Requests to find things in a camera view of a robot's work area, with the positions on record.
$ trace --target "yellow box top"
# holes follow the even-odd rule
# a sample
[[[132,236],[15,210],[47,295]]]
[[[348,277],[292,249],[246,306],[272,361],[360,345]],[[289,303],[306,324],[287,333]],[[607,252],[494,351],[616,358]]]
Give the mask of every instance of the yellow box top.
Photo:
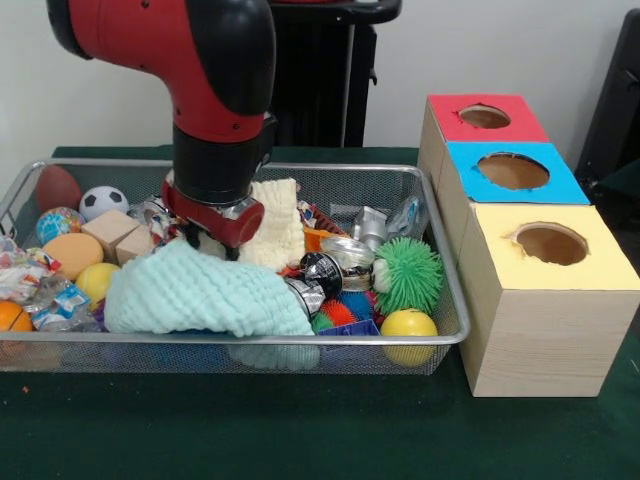
[[[476,204],[475,216],[505,289],[640,291],[595,207]]]

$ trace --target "brown football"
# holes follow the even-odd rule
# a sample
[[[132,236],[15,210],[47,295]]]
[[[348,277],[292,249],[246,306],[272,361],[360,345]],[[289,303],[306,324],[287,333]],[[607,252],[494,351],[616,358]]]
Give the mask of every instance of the brown football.
[[[69,172],[57,165],[45,167],[36,185],[36,202],[41,212],[58,207],[78,210],[81,198],[78,182]]]

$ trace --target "circular hole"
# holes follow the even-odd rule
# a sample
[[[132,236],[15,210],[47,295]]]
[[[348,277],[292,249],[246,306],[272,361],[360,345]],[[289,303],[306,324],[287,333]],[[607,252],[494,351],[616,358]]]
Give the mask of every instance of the circular hole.
[[[478,128],[496,129],[508,127],[511,124],[509,115],[499,108],[487,105],[472,105],[460,110],[459,115],[463,122]]]
[[[555,223],[527,225],[518,232],[516,241],[530,257],[546,263],[573,265],[587,256],[587,242],[573,230]]]
[[[478,162],[491,182],[509,190],[538,188],[549,183],[549,171],[538,162],[516,153],[494,153]]]

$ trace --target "red box top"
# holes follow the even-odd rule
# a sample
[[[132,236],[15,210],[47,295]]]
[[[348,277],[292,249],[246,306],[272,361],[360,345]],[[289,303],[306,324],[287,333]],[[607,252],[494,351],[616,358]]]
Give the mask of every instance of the red box top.
[[[429,95],[429,102],[448,142],[549,141],[519,95]]]

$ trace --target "light blue towel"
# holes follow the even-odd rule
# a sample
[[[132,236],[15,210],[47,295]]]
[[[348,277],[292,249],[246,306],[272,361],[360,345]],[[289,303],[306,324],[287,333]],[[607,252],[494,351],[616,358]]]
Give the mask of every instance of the light blue towel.
[[[114,333],[209,329],[237,337],[313,335],[309,320],[278,275],[264,267],[200,253],[183,240],[174,240],[154,255],[138,257],[114,273],[105,325]],[[268,350],[278,358],[243,359],[237,350],[232,356],[263,368],[313,368],[319,359],[315,347],[304,347],[294,358],[287,349]]]

